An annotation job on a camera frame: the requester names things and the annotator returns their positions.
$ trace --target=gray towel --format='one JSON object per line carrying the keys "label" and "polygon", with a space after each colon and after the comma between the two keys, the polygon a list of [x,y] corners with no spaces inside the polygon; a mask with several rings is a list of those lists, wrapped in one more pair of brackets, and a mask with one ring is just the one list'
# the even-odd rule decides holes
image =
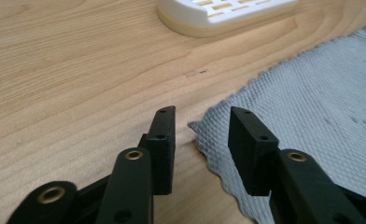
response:
{"label": "gray towel", "polygon": [[246,194],[227,147],[232,105],[255,112],[281,149],[309,153],[336,184],[366,196],[366,28],[261,73],[189,124],[242,213],[274,223],[269,198]]}

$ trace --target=screw hole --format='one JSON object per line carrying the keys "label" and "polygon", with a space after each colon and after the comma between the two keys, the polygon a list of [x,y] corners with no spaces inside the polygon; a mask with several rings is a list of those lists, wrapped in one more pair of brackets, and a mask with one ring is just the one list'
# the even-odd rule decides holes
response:
{"label": "screw hole", "polygon": [[116,213],[116,215],[114,216],[114,220],[117,223],[125,223],[127,221],[129,221],[132,217],[132,214],[130,211],[127,210],[123,210],[123,211],[119,211]]}
{"label": "screw hole", "polygon": [[54,186],[45,189],[40,195],[37,197],[37,201],[39,203],[47,204],[54,203],[60,200],[65,194],[65,189],[59,186]]}
{"label": "screw hole", "polygon": [[293,161],[306,161],[306,157],[298,152],[290,152],[288,153],[288,157]]}
{"label": "screw hole", "polygon": [[333,221],[335,221],[338,224],[351,224],[351,220],[343,214],[337,213],[334,216],[332,216]]}
{"label": "screw hole", "polygon": [[141,151],[130,151],[127,154],[125,154],[125,158],[127,158],[130,161],[135,161],[143,157],[143,152]]}

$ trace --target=black plastic arm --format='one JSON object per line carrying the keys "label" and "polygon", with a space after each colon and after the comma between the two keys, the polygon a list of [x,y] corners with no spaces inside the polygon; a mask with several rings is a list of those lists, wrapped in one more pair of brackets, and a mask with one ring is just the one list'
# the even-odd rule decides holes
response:
{"label": "black plastic arm", "polygon": [[275,223],[366,223],[366,198],[335,185],[310,155],[277,144],[252,112],[232,107],[232,158],[248,194],[272,192]]}
{"label": "black plastic arm", "polygon": [[111,175],[77,191],[54,181],[32,191],[8,223],[153,223],[153,195],[172,192],[174,106],[157,111],[139,146],[122,151]]}

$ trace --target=small hole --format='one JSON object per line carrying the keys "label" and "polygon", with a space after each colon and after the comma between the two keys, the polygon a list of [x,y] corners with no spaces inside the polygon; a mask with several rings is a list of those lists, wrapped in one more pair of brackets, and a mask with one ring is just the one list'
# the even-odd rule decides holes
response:
{"label": "small hole", "polygon": [[288,157],[293,161],[306,161],[306,157],[298,152],[290,152],[288,153]]}
{"label": "small hole", "polygon": [[244,8],[247,8],[247,7],[249,7],[249,6],[237,7],[237,8],[232,9],[232,11],[236,11],[236,10],[244,9]]}
{"label": "small hole", "polygon": [[60,193],[60,191],[58,189],[52,189],[49,192],[44,194],[44,199],[50,199],[53,198],[55,196],[57,196]]}
{"label": "small hole", "polygon": [[223,12],[218,12],[218,13],[215,13],[215,14],[209,15],[209,16],[208,16],[208,18],[216,17],[216,16],[223,15],[223,14],[224,14]]}
{"label": "small hole", "polygon": [[65,190],[62,187],[50,187],[48,189],[45,189],[40,195],[38,195],[37,201],[43,204],[54,203],[60,200],[64,196],[64,193]]}
{"label": "small hole", "polygon": [[243,4],[243,3],[248,3],[248,2],[253,2],[254,0],[239,0],[238,2]]}
{"label": "small hole", "polygon": [[197,3],[198,6],[205,6],[205,5],[209,5],[209,4],[212,4],[213,2],[210,1],[210,0],[206,0],[206,1],[202,1],[202,2],[199,2]]}
{"label": "small hole", "polygon": [[135,161],[143,157],[143,152],[141,151],[130,151],[127,154],[125,154],[125,158],[127,158],[130,161]]}
{"label": "small hole", "polygon": [[132,217],[132,214],[130,211],[119,211],[116,213],[116,215],[114,216],[114,220],[117,223],[125,223],[127,221],[129,221]]}
{"label": "small hole", "polygon": [[262,1],[262,2],[259,2],[259,3],[256,3],[256,5],[260,5],[260,4],[264,4],[264,3],[268,3],[270,2],[271,0],[265,0],[265,1]]}
{"label": "small hole", "polygon": [[230,3],[226,3],[226,4],[222,4],[222,5],[218,5],[218,6],[214,6],[212,7],[214,10],[219,10],[225,7],[232,7],[232,5]]}
{"label": "small hole", "polygon": [[351,224],[351,220],[349,220],[349,218],[343,214],[337,213],[335,214],[332,219],[334,220],[334,222],[339,223],[339,224]]}

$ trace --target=wood grain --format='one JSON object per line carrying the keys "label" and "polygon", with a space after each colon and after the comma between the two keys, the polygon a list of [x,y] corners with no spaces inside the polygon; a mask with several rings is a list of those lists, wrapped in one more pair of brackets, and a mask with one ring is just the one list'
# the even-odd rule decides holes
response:
{"label": "wood grain", "polygon": [[155,1],[0,0],[0,223],[34,188],[108,175],[155,111],[176,105],[174,193],[156,223],[252,223],[206,168],[189,121],[257,74],[366,25],[366,0],[295,11],[212,38],[167,29]]}

